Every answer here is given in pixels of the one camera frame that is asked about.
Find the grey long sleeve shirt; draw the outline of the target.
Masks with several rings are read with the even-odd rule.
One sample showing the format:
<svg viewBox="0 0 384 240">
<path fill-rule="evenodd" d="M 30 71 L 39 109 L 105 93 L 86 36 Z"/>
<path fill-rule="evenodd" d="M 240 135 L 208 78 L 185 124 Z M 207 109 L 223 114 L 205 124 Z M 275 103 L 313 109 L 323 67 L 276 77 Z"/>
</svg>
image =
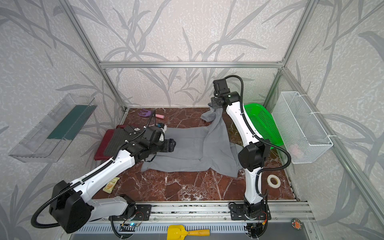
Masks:
<svg viewBox="0 0 384 240">
<path fill-rule="evenodd" d="M 141 171 L 201 172 L 212 169 L 221 175 L 236 178 L 241 166 L 238 153 L 242 146 L 229 140 L 223 109 L 210 109 L 201 119 L 210 122 L 207 127 L 168 128 L 166 138 L 174 139 L 172 153 L 158 153 L 152 162 L 143 162 Z"/>
</svg>

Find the green plastic basket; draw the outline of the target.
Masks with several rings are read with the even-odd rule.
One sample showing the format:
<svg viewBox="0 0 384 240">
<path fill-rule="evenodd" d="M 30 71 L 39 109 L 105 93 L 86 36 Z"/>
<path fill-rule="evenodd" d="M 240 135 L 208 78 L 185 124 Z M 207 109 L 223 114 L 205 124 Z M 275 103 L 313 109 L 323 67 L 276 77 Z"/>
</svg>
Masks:
<svg viewBox="0 0 384 240">
<path fill-rule="evenodd" d="M 279 147 L 284 145 L 275 120 L 266 108 L 256 103 L 245 105 L 244 108 L 255 129 L 264 139 Z"/>
</svg>

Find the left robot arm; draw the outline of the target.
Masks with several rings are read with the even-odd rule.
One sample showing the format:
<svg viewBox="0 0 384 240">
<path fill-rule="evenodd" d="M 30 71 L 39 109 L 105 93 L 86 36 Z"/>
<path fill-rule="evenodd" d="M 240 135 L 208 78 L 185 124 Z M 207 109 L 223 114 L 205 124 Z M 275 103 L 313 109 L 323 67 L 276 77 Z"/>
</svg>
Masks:
<svg viewBox="0 0 384 240">
<path fill-rule="evenodd" d="M 112 150 L 112 157 L 93 171 L 70 183 L 61 181 L 53 188 L 54 201 L 49 213 L 66 233 L 74 233 L 87 222 L 123 214 L 129 207 L 127 197 L 93 200 L 93 196 L 113 178 L 156 153 L 169 153 L 175 148 L 166 139 L 167 126 L 157 124 L 142 129 L 129 126 L 127 135 Z"/>
</svg>

